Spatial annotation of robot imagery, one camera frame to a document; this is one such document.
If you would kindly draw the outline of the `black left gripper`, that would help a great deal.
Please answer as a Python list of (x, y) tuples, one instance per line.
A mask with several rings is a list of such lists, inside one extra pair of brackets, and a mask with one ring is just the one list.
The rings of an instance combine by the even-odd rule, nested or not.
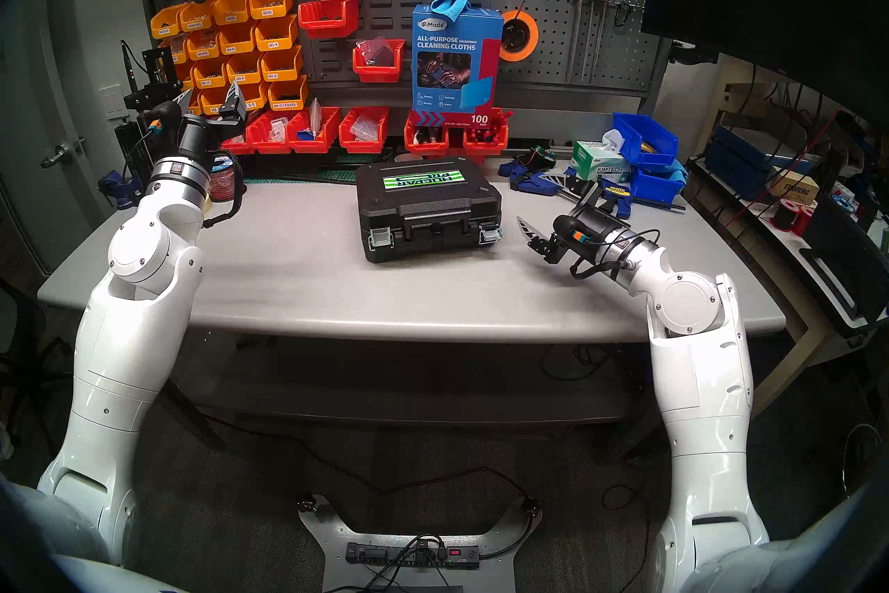
[[(193, 91), (188, 89), (173, 101), (180, 113), (189, 113)], [(232, 83), (221, 105), (221, 119), (183, 115), (173, 145), (196, 164), (213, 164), (222, 143), (233, 138), (233, 125), (246, 125), (247, 119), (246, 99), (239, 83)]]

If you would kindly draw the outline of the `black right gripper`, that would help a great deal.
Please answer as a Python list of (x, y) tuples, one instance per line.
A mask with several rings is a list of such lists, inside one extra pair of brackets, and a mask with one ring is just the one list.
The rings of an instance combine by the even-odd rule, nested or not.
[(600, 180), (564, 179), (564, 191), (575, 202), (573, 210), (564, 216), (564, 240), (555, 232), (546, 237), (522, 217), (517, 216), (521, 234), (527, 245), (548, 264), (558, 264), (566, 254), (566, 247), (591, 266), (598, 266), (606, 239), (616, 231), (616, 220), (611, 214), (596, 209), (602, 196)]

